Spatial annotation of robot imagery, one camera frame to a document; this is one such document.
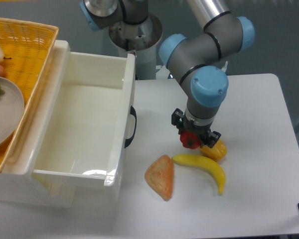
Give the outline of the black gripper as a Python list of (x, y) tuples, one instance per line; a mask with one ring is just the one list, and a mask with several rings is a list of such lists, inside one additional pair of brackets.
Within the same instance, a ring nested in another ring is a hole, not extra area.
[(201, 147), (207, 146), (213, 148), (221, 137), (221, 133), (217, 131), (211, 131), (211, 123), (202, 125), (201, 122), (197, 122), (194, 119), (188, 119), (184, 117), (183, 111), (176, 108), (171, 115), (171, 124), (178, 129), (178, 133), (183, 131), (189, 131), (198, 136)]

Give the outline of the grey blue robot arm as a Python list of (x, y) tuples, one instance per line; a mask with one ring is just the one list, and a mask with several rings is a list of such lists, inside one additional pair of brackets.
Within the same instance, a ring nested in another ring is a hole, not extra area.
[(162, 40), (162, 24), (146, 0), (82, 0), (80, 8), (94, 31), (109, 30), (120, 53), (134, 54), (142, 70), (150, 51), (159, 57), (187, 95), (185, 111), (176, 109), (171, 123), (183, 146), (212, 148), (220, 133), (210, 129), (228, 89), (226, 73), (215, 62), (249, 48), (255, 40), (252, 22), (232, 14), (223, 0), (188, 2), (203, 33), (188, 39), (174, 34)]

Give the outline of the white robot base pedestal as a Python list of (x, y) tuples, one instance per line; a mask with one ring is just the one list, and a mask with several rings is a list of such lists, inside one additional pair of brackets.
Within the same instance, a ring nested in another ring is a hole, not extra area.
[(156, 47), (162, 37), (162, 24), (153, 14), (138, 25), (123, 21), (109, 27), (109, 37), (120, 57), (135, 55), (136, 76), (140, 80), (156, 78)]

